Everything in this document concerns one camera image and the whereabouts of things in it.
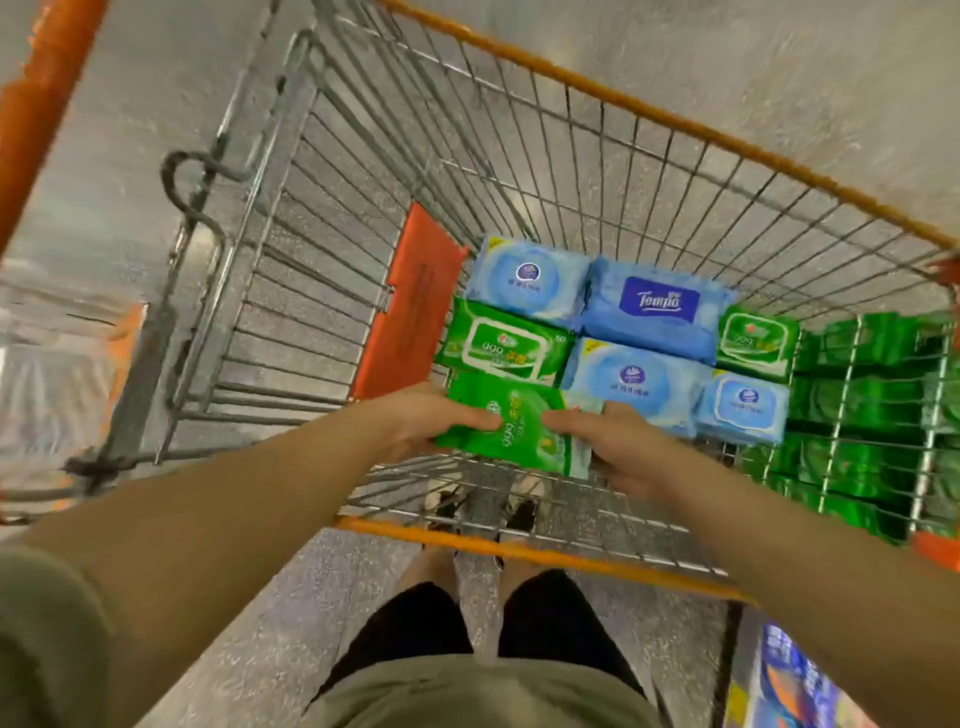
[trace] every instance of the black shorts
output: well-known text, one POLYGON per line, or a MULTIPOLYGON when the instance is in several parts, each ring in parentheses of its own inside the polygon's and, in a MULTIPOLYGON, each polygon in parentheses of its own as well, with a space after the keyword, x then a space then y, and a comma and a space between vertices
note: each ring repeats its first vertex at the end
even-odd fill
MULTIPOLYGON (((436 584, 418 584, 373 613, 313 699, 345 677, 376 663, 472 652, 467 625, 457 603, 436 584)), ((497 654, 594 667, 643 695, 626 658, 593 613, 587 598, 561 570, 545 571, 528 579, 510 595, 503 608, 497 654)))

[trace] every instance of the left hand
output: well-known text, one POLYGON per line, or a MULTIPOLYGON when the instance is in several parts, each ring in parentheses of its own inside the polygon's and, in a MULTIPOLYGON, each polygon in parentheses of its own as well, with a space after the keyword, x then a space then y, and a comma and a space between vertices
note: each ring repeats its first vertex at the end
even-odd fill
POLYGON ((357 405, 390 433, 377 460, 398 463, 440 451, 431 440, 454 425, 495 430, 502 418, 486 409, 468 407, 446 398, 444 390, 428 381, 357 405))

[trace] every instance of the plastic packaging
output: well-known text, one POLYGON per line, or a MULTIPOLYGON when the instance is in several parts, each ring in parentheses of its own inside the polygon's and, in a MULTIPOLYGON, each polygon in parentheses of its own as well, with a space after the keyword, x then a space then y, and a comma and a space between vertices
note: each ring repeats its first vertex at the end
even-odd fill
POLYGON ((142 321, 125 294, 5 262, 0 499, 62 487, 64 461, 101 444, 142 321))
POLYGON ((786 432, 780 445, 761 443, 740 448, 737 453, 737 467, 758 483, 771 483, 776 475, 795 478, 800 463, 800 448, 803 435, 786 432))
POLYGON ((895 367, 913 356, 919 327, 917 317, 887 311, 865 314, 861 320, 855 355, 856 320, 827 325, 817 356, 818 367, 846 369, 851 362, 854 366, 895 367))
POLYGON ((692 438, 693 408, 709 372, 695 361, 584 338, 573 348, 561 388, 624 402, 650 424, 692 438))
POLYGON ((731 306, 720 319, 717 368, 785 384, 790 377, 800 324, 731 306))
POLYGON ((937 407, 940 381, 937 372, 924 375, 922 422, 924 427, 936 432, 960 432, 960 357, 956 354, 951 354, 948 359, 947 370, 943 375, 943 387, 939 391, 940 406, 937 407))
POLYGON ((580 325, 598 339, 713 364, 717 326, 735 298, 715 280, 600 257, 580 325))
POLYGON ((697 432, 739 445, 779 443, 789 400, 782 384, 714 370, 697 405, 697 432))
MULTIPOLYGON (((919 432, 924 397, 918 379, 887 380, 879 376, 851 379, 843 424, 884 434, 919 432)), ((810 390, 810 420, 833 424, 840 419, 844 382, 815 379, 810 390)))
POLYGON ((793 375, 793 381, 790 382, 790 406, 787 409, 787 419, 810 419, 810 392, 812 389, 813 380, 811 378, 793 375))
POLYGON ((753 728, 833 728, 840 691, 773 623, 763 628, 753 728))
POLYGON ((435 361, 551 386, 562 375, 574 336, 475 301, 453 300, 453 319, 435 361))
POLYGON ((464 298, 573 330, 589 269, 585 255, 488 236, 473 263, 464 298))
POLYGON ((875 498, 895 507, 908 493, 919 466, 918 449, 894 448, 840 441, 830 465, 830 439, 801 437, 797 477, 821 487, 829 470, 828 491, 848 496, 875 498))
POLYGON ((794 374, 811 374, 817 368, 817 358, 824 337, 818 333, 801 329, 797 342, 797 358, 794 362, 794 374))
POLYGON ((578 478, 588 476, 590 446, 578 438, 550 431, 540 423, 540 415, 549 409, 573 407, 601 412, 602 400, 476 370, 456 372, 448 396, 473 407, 486 407, 503 418, 503 425, 493 432, 452 427, 437 438, 440 447, 510 460, 523 468, 578 478))

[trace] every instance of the vinda logo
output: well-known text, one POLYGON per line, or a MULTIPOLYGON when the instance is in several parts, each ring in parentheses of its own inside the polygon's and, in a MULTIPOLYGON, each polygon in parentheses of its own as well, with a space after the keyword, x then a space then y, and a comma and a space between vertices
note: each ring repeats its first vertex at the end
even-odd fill
POLYGON ((620 370, 620 381, 624 384, 642 384, 646 378, 646 373, 639 367, 624 367, 620 370))
POLYGON ((657 296, 653 291, 640 291, 639 307, 641 311, 669 311, 680 312, 684 294, 680 291, 668 291, 657 296))
POLYGON ((517 266, 516 277, 520 280, 536 280, 540 277, 540 266, 537 263, 523 263, 517 266))

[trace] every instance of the shoe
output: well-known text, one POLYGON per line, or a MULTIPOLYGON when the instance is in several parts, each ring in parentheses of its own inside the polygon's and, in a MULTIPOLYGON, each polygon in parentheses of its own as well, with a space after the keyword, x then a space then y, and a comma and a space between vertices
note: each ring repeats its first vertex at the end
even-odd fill
MULTIPOLYGON (((440 481, 430 480, 427 483, 429 492, 423 501, 423 512, 440 516, 441 518, 454 520, 461 506, 466 503, 472 494, 472 491, 461 485, 450 484, 449 488, 433 490, 440 486, 440 481)), ((428 531, 443 531, 445 533, 460 533, 460 529, 450 523, 429 522, 426 526, 428 531)))
MULTIPOLYGON (((540 513, 546 511, 549 506, 544 502, 547 494, 547 481, 539 475, 525 473, 521 475, 507 496, 507 502, 504 506, 504 528, 512 531, 524 531, 533 533, 537 526, 537 518, 540 513)), ((496 535, 496 540, 500 541, 501 534, 496 535)), ((503 557, 494 556, 494 562, 498 570, 503 571, 503 557)))

